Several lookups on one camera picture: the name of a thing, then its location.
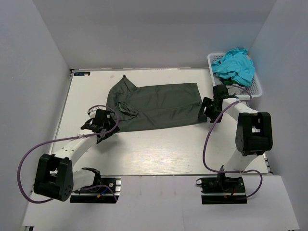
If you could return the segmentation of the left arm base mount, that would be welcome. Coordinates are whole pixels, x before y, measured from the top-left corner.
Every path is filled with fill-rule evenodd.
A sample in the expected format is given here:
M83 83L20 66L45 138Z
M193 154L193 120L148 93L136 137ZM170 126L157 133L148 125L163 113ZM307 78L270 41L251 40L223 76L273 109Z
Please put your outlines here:
M101 176L100 187L77 190L70 196L71 204L116 204L121 191L121 176Z

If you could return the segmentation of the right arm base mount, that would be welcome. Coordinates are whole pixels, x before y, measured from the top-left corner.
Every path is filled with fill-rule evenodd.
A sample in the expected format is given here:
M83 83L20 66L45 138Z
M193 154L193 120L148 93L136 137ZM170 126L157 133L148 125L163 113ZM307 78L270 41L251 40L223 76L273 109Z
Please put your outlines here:
M218 177L206 177L195 183L201 188L203 205L247 204L243 178L219 180Z

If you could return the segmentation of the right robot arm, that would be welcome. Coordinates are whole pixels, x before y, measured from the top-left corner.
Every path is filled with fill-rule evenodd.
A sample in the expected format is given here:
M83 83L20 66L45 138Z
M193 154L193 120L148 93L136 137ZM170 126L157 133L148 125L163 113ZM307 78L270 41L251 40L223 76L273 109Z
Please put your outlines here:
M272 125L271 116L267 112L258 112L238 98L220 97L210 99L205 97L199 110L199 117L211 119L211 127L205 139L202 161L204 167L217 174L224 174L229 178L238 178L244 173L253 172L247 167L258 156L272 149ZM210 168L206 164L205 153L210 135L223 115L227 113L237 122L235 133L235 145L231 158L219 170Z

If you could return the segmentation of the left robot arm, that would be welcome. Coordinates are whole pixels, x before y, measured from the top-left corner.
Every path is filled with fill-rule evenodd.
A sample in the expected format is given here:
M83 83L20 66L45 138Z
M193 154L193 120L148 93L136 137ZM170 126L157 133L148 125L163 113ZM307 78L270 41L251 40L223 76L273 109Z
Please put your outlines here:
M91 118L81 127L77 136L54 140L69 142L55 153L43 154L39 158L34 193L66 201L73 192L102 188L100 171L90 167L74 171L73 167L88 149L117 132L117 120L111 117Z

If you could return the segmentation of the dark grey t shirt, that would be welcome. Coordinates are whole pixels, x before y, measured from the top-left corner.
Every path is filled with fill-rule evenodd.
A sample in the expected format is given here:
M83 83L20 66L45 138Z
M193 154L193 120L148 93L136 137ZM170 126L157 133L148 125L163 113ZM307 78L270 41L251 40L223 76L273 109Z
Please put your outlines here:
M137 87L126 76L110 89L106 102L121 132L197 124L201 104L197 83Z

